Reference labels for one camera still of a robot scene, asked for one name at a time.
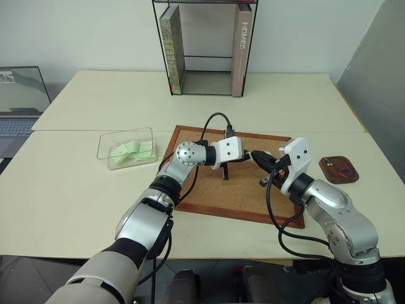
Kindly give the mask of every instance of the laptop screen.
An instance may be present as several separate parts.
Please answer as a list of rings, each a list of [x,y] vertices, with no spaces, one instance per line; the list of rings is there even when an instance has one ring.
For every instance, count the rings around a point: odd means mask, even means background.
[[[0,67],[0,115],[38,115],[49,104],[37,66]]]

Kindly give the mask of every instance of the white table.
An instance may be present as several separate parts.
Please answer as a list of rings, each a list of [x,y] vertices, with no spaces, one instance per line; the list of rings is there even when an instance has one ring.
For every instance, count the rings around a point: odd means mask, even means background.
[[[250,73],[245,96],[232,98],[171,96],[165,73],[101,71],[78,72],[34,130],[172,131],[217,111],[241,132],[364,132],[327,74]]]
[[[89,258],[113,242],[125,210],[154,179],[158,163],[109,171],[96,158],[100,131],[34,132],[0,175],[0,254]],[[340,187],[376,226],[382,256],[404,256],[405,186],[367,133],[294,133],[308,139],[308,174],[324,178],[322,156],[348,157],[359,172]],[[156,132],[159,159],[171,132]],[[295,232],[325,238],[305,213]],[[174,212],[171,258],[291,258],[272,225]],[[288,240],[292,249],[328,254],[321,245]]]

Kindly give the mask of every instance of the black wire rack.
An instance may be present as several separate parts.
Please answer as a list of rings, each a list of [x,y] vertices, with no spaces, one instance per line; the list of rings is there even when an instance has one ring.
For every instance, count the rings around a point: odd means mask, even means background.
[[[156,14],[156,4],[166,4],[170,6],[171,4],[253,4],[255,7],[254,16],[253,16],[253,24],[252,24],[252,32],[251,32],[251,41],[249,45],[249,53],[247,55],[247,65],[244,71],[244,81],[243,81],[243,88],[242,88],[242,96],[244,94],[244,87],[245,87],[245,79],[246,79],[246,72],[247,66],[249,64],[249,58],[251,54],[251,46],[253,41],[253,32],[254,26],[256,23],[256,15],[258,11],[258,4],[259,0],[152,0],[153,5],[153,12],[156,21],[156,28],[158,30],[159,35],[159,42],[162,51],[163,61],[165,63],[165,70],[167,81],[169,85],[170,94],[174,95],[171,85],[170,85],[170,74],[168,71],[168,65],[166,62],[165,56],[165,49],[163,47],[163,41],[159,26],[159,16]],[[231,56],[194,56],[194,55],[185,55],[185,59],[188,58],[211,58],[213,60],[232,60]],[[184,85],[182,89],[183,95],[215,95],[215,96],[231,96],[232,95],[232,79],[231,79],[231,72],[230,70],[226,71],[217,71],[217,70],[192,70],[187,69],[186,65],[186,75],[184,80]]]

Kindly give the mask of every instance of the gray wall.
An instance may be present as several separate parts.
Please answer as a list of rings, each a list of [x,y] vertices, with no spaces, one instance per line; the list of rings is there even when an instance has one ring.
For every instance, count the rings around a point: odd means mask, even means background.
[[[382,4],[338,87],[405,182],[404,0]]]

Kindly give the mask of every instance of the floor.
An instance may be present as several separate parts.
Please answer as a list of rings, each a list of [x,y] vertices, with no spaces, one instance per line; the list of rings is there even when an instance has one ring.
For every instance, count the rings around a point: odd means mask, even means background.
[[[249,260],[169,260],[158,272],[155,303],[161,304],[173,276],[194,269],[201,277],[203,302],[235,303],[233,273],[241,266],[261,267],[272,275],[286,303],[304,304],[317,292],[321,272],[297,274],[292,267]],[[3,256],[0,263],[0,303],[42,304],[71,277],[79,266],[18,256]],[[151,270],[146,262],[142,274]],[[135,293],[138,304],[150,303],[150,281]]]

